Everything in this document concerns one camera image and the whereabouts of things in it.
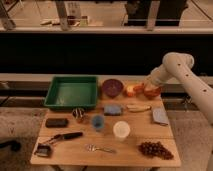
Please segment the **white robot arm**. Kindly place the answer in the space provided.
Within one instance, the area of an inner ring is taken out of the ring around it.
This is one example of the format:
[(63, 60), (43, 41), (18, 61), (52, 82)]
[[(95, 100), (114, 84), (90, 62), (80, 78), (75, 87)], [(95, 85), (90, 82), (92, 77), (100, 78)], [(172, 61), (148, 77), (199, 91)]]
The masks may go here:
[(181, 83), (209, 123), (213, 124), (213, 88), (191, 71), (193, 65), (194, 58), (190, 54), (167, 53), (163, 57), (162, 64), (149, 74), (144, 90), (146, 93), (153, 92), (174, 77)]

